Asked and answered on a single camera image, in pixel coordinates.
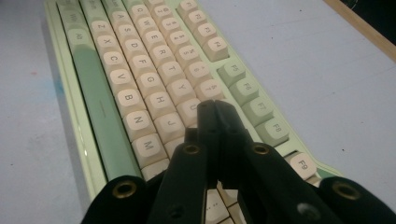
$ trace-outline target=mechanical keyboard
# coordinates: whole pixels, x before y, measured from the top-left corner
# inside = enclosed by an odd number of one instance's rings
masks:
[[[275,147],[308,183],[340,175],[312,157],[198,2],[45,6],[92,199],[107,180],[149,180],[165,170],[185,128],[196,127],[196,106],[210,99],[234,105],[253,141]],[[242,223],[236,194],[221,185],[209,190],[206,223]]]

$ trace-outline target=light green keyboard frame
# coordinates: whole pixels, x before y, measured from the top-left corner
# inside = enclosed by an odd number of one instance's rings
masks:
[[[198,50],[200,50],[200,56],[202,60],[205,63],[209,64],[213,78],[221,80],[217,72],[219,68],[221,68],[231,59],[237,59],[240,62],[243,61],[238,57],[236,52],[233,50],[233,47],[230,46],[230,44],[227,42],[228,51],[231,57],[215,63],[210,62],[206,58],[205,54],[202,52],[199,44],[195,41],[194,37],[189,32],[189,29],[185,26],[184,22],[176,12],[176,8],[180,1],[181,0],[165,0],[166,4],[170,8],[172,8],[173,14],[175,18],[178,19],[182,28],[189,34],[191,43],[196,48],[198,48]],[[78,150],[80,162],[82,164],[82,170],[85,176],[85,180],[87,183],[87,189],[91,199],[93,200],[93,198],[100,192],[100,190],[107,182],[106,171],[101,161],[101,155],[99,153],[95,135],[92,130],[92,124],[90,123],[90,117],[87,112],[87,107],[84,102],[84,97],[82,95],[80,84],[78,82],[78,76],[75,70],[70,48],[67,43],[67,38],[64,32],[64,27],[62,24],[60,13],[57,8],[56,1],[47,0],[45,3],[45,8],[46,8],[46,14],[49,25],[49,31],[52,39],[52,44],[56,54],[59,72],[64,86],[64,94],[68,105],[69,115],[77,142],[77,147],[78,147],[77,150]],[[223,37],[223,39],[227,41],[227,39],[222,35],[216,24],[210,18],[207,19],[215,26],[219,36]],[[251,74],[251,72],[247,67],[246,67],[246,76],[251,77],[257,81],[257,79]],[[231,93],[228,91],[228,88],[224,84],[222,84],[222,88],[223,88],[224,96],[227,99],[229,99],[231,103],[237,105]],[[270,99],[270,97],[262,87],[259,88],[259,95]],[[311,155],[309,150],[306,148],[305,144],[301,141],[301,139],[297,136],[295,131],[290,127],[290,125],[287,123],[287,121],[282,116],[280,111],[277,109],[276,105],[273,102],[272,104],[275,106],[274,117],[284,120],[290,130],[289,140],[276,147],[276,150],[282,156],[286,156],[293,151],[300,151],[307,153],[312,158],[312,160],[317,164],[318,176],[320,177],[341,175],[337,170],[317,161]],[[242,121],[244,122],[245,126],[249,130],[253,140],[257,142],[261,142],[262,140],[257,135],[253,126],[248,121],[248,119],[245,117],[241,108],[237,106],[236,109]]]

